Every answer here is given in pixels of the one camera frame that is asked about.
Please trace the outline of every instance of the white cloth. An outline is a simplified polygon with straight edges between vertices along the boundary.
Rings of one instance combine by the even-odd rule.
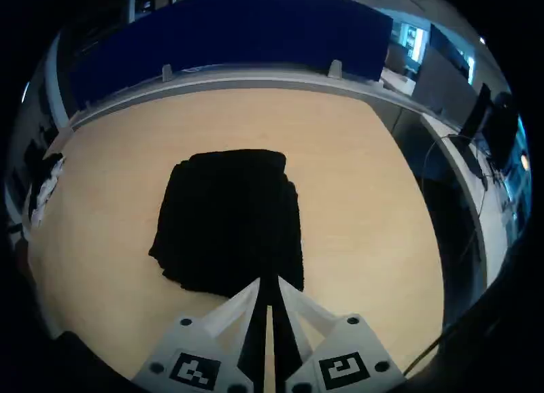
[[[51,169],[51,178],[46,180],[39,189],[39,193],[36,198],[36,209],[32,211],[31,216],[32,227],[38,227],[44,218],[46,203],[55,189],[58,178],[63,173],[64,160],[64,157],[58,160],[53,169]]]

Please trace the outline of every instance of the screw hole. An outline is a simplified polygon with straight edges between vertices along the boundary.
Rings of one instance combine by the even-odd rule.
[[[385,372],[389,369],[389,362],[387,362],[386,360],[382,360],[374,366],[374,369],[380,373]]]
[[[149,366],[149,370],[152,371],[153,373],[159,374],[165,371],[165,367],[158,362],[153,362]]]
[[[311,384],[310,383],[297,383],[291,389],[292,393],[311,393]]]
[[[226,393],[247,393],[248,388],[244,385],[231,385],[226,390]]]

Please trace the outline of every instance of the white desk edge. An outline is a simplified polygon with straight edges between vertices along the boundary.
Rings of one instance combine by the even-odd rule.
[[[441,139],[441,137],[450,134],[457,134],[457,131],[428,114],[422,114],[421,119],[433,134],[433,138],[438,141],[437,145],[447,152],[456,164],[457,170],[455,172],[460,174],[459,177],[466,184],[472,198],[470,200],[472,200],[477,213],[480,212],[481,205],[480,227],[477,227],[476,230],[480,232],[477,235],[480,235],[483,241],[483,252],[486,259],[486,285],[489,286],[497,278],[508,248],[506,227],[503,222],[504,213],[500,204],[500,192],[491,178],[488,178],[488,191],[486,192],[481,180],[469,170],[455,145],[449,139]],[[492,175],[485,154],[481,153],[473,144],[470,145],[470,149],[475,156],[479,152],[477,159],[483,174]]]

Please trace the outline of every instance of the wooden table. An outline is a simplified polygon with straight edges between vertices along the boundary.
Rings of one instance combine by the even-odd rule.
[[[332,312],[363,315],[405,369],[441,332],[441,263],[430,217],[374,111],[318,92],[196,92],[77,130],[30,245],[50,317],[132,378],[181,312],[202,316],[224,302],[164,278],[148,250],[173,166],[196,153],[240,148],[287,157],[299,194],[305,293]]]

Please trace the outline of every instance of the window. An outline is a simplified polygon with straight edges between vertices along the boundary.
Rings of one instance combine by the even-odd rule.
[[[408,49],[408,57],[417,63],[423,60],[428,32],[404,22],[393,22],[391,41]]]
[[[168,6],[172,0],[134,0],[134,19],[138,20],[162,7]]]

